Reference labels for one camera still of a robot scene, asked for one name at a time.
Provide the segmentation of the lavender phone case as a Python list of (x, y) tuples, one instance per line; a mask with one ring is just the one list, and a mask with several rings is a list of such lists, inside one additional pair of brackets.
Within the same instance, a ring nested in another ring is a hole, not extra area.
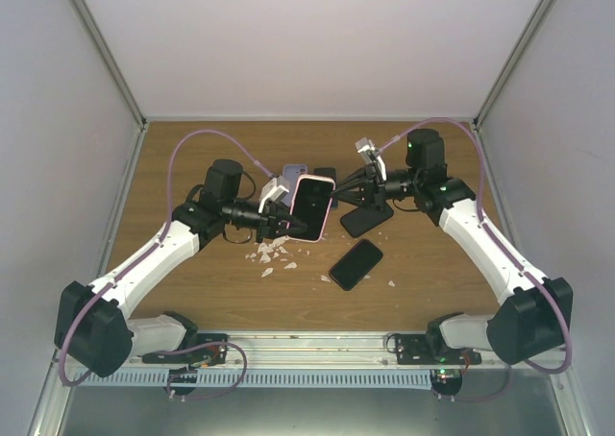
[(291, 207), (293, 196), (296, 190), (297, 182), (300, 176), (308, 172), (308, 167), (305, 164), (286, 164), (283, 167), (282, 176), (289, 183), (289, 192), (283, 198), (283, 203)]

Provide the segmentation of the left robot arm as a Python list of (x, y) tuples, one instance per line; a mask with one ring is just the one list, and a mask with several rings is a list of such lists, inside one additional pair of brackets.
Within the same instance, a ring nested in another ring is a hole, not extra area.
[(158, 354), (185, 363), (198, 351), (197, 327), (174, 313), (134, 319), (145, 296), (186, 260), (201, 252), (232, 225), (252, 230), (256, 241), (307, 229), (282, 198), (288, 183), (270, 180), (257, 202), (238, 196), (243, 167), (218, 159), (204, 183), (175, 207), (161, 229), (138, 251), (89, 284), (71, 282), (61, 293), (54, 343), (59, 362), (73, 358), (106, 377), (128, 359)]

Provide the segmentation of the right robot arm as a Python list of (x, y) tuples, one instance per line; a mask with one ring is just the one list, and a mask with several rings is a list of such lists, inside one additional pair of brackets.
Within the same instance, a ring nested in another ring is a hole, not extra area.
[(493, 316), (453, 313), (431, 321), (427, 356), (446, 364), (462, 350), (492, 351), (507, 365), (524, 362), (550, 375), (565, 372), (573, 357), (571, 285), (549, 278), (523, 257), (484, 211), (481, 191), (449, 175), (438, 131), (414, 126), (394, 139), (406, 144), (406, 168), (386, 169), (383, 150), (362, 138), (356, 150), (365, 164), (333, 196), (360, 213), (378, 214), (394, 200), (412, 199), (469, 256), (499, 304)]

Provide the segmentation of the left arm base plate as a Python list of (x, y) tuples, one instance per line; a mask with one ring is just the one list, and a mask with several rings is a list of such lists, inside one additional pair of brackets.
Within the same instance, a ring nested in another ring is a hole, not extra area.
[(188, 334), (173, 351), (155, 351), (138, 357), (142, 364), (168, 367), (164, 391), (169, 398), (196, 400), (196, 381), (202, 369), (226, 363), (229, 336), (224, 333)]

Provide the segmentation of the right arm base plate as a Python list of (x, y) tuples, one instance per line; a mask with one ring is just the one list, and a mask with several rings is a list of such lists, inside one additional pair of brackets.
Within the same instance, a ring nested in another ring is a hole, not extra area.
[(463, 378), (471, 366), (482, 363), (481, 354), (471, 349), (452, 349), (427, 333), (391, 332), (383, 346), (394, 354), (398, 365), (428, 366), (431, 390), (439, 399), (458, 400)]

